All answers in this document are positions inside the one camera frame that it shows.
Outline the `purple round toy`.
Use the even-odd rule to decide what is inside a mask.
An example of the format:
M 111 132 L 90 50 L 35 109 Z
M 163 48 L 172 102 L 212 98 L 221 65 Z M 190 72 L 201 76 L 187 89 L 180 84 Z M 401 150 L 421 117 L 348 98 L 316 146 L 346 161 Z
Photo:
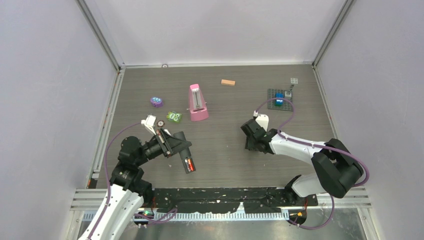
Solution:
M 154 97 L 152 97 L 151 99 L 150 99 L 150 103 L 152 104 L 152 106 L 153 107 L 155 107 L 155 108 L 160 108 L 160 107 L 162 107 L 163 105 L 164 105 L 164 101 L 163 101 L 163 99 L 162 98 L 160 98 L 160 97 L 156 97 L 156 96 L 154 96 Z

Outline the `green monster toy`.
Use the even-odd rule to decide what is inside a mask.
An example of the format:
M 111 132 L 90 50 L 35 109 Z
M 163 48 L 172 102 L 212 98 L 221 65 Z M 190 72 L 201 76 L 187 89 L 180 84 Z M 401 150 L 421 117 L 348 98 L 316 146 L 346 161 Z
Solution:
M 170 111 L 168 112 L 166 118 L 168 119 L 168 121 L 173 122 L 173 123 L 180 123 L 182 120 L 182 114 L 175 112 L 175 111 Z

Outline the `blue lego brick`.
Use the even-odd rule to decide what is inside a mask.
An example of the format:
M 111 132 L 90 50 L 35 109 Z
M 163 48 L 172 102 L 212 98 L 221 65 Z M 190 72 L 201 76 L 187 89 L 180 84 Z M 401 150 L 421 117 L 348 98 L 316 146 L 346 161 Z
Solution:
M 283 104 L 284 104 L 284 97 L 285 97 L 285 95 L 283 93 L 281 93 L 281 92 L 277 92 L 274 97 L 275 97 L 274 105 L 276 107 L 282 107 Z

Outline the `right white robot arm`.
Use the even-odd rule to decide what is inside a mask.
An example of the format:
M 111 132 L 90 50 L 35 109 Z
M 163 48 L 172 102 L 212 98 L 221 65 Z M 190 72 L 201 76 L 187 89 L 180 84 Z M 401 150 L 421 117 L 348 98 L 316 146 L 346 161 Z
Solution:
M 299 205 L 305 197 L 321 193 L 341 199 L 366 173 L 338 139 L 313 142 L 293 137 L 274 128 L 266 130 L 256 118 L 240 128 L 246 135 L 247 150 L 288 156 L 313 167 L 314 173 L 298 175 L 285 186 L 285 198 L 291 205 Z

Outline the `pink metronome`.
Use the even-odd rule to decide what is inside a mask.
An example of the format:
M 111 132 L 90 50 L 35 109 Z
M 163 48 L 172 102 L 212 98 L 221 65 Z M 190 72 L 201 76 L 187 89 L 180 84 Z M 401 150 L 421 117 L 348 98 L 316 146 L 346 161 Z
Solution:
M 188 110 L 192 122 L 199 122 L 209 118 L 208 108 L 198 84 L 189 86 Z

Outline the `grey lego baseplate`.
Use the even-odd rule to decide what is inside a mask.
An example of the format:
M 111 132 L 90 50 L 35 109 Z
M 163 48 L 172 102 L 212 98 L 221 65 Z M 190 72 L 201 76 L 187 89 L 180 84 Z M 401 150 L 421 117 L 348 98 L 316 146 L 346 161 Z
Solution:
M 267 98 L 268 99 L 273 99 L 273 98 L 275 98 L 275 94 L 276 93 L 283 93 L 284 94 L 284 91 L 285 91 L 285 89 L 269 88 L 267 90 Z M 267 108 L 270 109 L 270 110 L 280 110 L 280 111 L 289 111 L 289 112 L 292 112 L 293 111 L 293 107 L 291 106 L 290 103 L 287 102 L 287 100 L 288 99 L 285 99 L 284 98 L 283 106 L 278 107 L 278 106 L 275 106 L 274 105 L 274 101 L 275 101 L 275 99 L 274 99 L 274 100 L 269 101 L 267 103 Z

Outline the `red orange battery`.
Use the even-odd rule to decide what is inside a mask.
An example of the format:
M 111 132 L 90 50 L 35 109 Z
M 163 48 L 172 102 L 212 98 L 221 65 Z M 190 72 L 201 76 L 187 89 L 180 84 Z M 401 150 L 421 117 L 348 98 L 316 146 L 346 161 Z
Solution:
M 187 159 L 187 160 L 186 160 L 186 162 L 187 162 L 187 166 L 188 166 L 189 171 L 190 171 L 190 172 L 195 171 L 195 167 L 194 167 L 194 165 L 193 165 L 192 160 L 189 158 L 189 159 Z

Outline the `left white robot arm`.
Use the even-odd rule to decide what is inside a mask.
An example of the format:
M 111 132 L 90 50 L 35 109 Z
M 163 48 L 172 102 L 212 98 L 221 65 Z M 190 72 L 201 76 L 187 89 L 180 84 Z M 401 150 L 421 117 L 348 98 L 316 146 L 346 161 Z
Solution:
M 169 158 L 176 154 L 186 163 L 192 159 L 191 146 L 183 131 L 170 134 L 163 128 L 146 142 L 136 136 L 124 138 L 105 197 L 80 239 L 118 240 L 137 210 L 148 207 L 154 199 L 152 184 L 142 179 L 141 165 L 160 155 Z

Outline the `grey lego tower piece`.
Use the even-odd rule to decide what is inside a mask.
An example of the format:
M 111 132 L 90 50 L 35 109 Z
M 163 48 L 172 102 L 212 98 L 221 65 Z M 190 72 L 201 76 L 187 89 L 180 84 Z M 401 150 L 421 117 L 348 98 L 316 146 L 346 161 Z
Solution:
M 292 98 L 293 98 L 293 88 L 294 88 L 294 84 L 291 84 L 290 85 L 290 87 L 289 87 L 289 89 L 286 89 L 285 91 L 284 91 L 284 98 L 285 99 L 288 99 L 289 101 L 292 101 Z

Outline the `wooden block far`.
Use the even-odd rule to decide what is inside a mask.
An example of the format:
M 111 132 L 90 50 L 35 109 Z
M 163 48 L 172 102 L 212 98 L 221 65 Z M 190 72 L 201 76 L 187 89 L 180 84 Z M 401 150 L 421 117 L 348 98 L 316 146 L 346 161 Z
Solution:
M 235 86 L 236 82 L 234 80 L 227 80 L 227 79 L 222 79 L 220 82 L 222 85 L 225 86 Z

